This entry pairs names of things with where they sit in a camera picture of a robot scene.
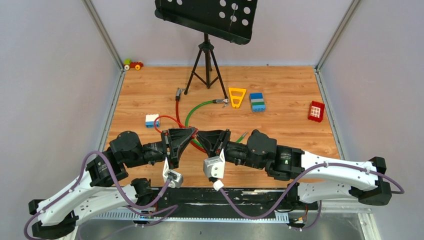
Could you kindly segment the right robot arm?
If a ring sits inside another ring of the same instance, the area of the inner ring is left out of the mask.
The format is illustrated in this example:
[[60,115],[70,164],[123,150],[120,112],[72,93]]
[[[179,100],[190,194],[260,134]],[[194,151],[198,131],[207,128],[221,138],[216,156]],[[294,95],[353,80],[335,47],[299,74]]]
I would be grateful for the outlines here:
[[247,143],[230,140],[229,130],[199,131],[196,139],[209,158],[264,170],[279,181],[319,179],[316,183],[295,183],[285,195],[286,204],[298,209],[304,203],[327,199],[357,199],[370,206],[385,206],[392,198],[382,157],[368,161],[346,161],[319,156],[300,148],[279,145],[277,140],[255,129]]

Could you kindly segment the red padlock with thin cable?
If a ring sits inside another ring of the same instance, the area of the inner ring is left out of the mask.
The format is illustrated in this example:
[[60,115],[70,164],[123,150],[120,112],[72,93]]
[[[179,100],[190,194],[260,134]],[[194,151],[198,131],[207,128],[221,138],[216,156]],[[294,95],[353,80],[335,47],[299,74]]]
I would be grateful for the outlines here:
[[[160,120],[160,119],[162,119],[162,118],[166,118],[166,119],[171,119],[172,121],[174,121],[175,123],[177,123],[177,125],[180,127],[180,128],[189,128],[189,127],[187,127],[187,126],[185,126],[185,125],[183,125],[181,122],[179,122],[177,119],[175,119],[174,117],[172,117],[172,116],[169,116],[169,115],[159,115],[157,118],[155,118],[154,119],[154,121],[153,121],[153,124],[154,124],[154,129],[158,132],[158,133],[160,133],[161,131],[158,129],[158,127],[156,126],[156,122],[158,121],[158,120]],[[197,132],[198,132],[198,130],[197,130],[197,128],[195,128],[194,129],[194,133],[191,135],[191,139],[194,139],[196,136],[197,136]]]

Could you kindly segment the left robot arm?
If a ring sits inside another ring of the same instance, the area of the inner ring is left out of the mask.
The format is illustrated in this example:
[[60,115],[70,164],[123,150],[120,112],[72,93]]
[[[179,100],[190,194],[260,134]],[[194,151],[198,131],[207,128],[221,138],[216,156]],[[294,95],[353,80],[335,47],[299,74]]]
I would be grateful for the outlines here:
[[[158,142],[142,144],[133,131],[124,131],[112,140],[106,151],[89,152],[78,176],[55,195],[29,202],[31,215],[24,227],[29,240],[55,240],[98,214],[119,207],[143,210],[153,207],[168,188],[178,188],[183,176],[176,172],[180,157],[197,134],[195,127],[171,128]],[[163,162],[164,186],[153,194],[147,178],[136,178],[126,186],[128,168]]]

